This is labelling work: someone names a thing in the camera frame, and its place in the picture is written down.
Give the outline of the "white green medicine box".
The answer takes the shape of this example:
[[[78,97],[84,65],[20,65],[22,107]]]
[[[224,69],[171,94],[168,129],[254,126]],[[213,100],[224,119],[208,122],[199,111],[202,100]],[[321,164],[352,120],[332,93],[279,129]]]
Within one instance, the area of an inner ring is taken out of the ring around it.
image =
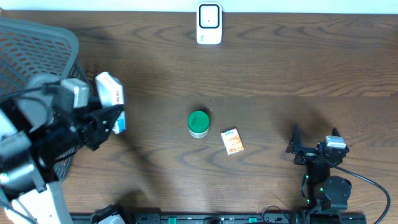
[[[99,100],[103,108],[114,105],[124,105],[124,91],[121,82],[112,77],[108,72],[102,72],[95,77],[96,89]],[[115,123],[112,131],[120,134],[126,129],[125,111],[122,111]]]

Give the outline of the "orange juice carton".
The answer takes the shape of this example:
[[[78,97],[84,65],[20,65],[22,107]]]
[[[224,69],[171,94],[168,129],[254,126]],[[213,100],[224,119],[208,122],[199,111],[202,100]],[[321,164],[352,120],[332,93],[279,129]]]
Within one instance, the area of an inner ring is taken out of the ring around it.
[[[244,146],[236,128],[221,133],[221,139],[226,149],[227,155],[244,151]]]

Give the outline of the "green lidded jar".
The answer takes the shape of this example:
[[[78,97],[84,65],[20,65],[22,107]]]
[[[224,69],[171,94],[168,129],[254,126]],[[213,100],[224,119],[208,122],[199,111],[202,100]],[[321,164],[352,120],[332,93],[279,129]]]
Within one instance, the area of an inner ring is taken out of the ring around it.
[[[210,128],[210,117],[204,111],[194,111],[188,117],[187,126],[192,137],[204,138]]]

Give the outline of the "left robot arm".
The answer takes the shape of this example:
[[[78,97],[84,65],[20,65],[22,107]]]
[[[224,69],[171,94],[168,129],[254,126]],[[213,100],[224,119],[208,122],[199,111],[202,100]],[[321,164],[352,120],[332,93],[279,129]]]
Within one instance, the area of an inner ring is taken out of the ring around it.
[[[129,223],[117,205],[91,215],[68,211],[55,164],[81,147],[97,150],[110,135],[123,105],[102,107],[94,98],[82,108],[71,98],[45,107],[51,122],[34,128],[16,95],[1,100],[1,206],[14,223]]]

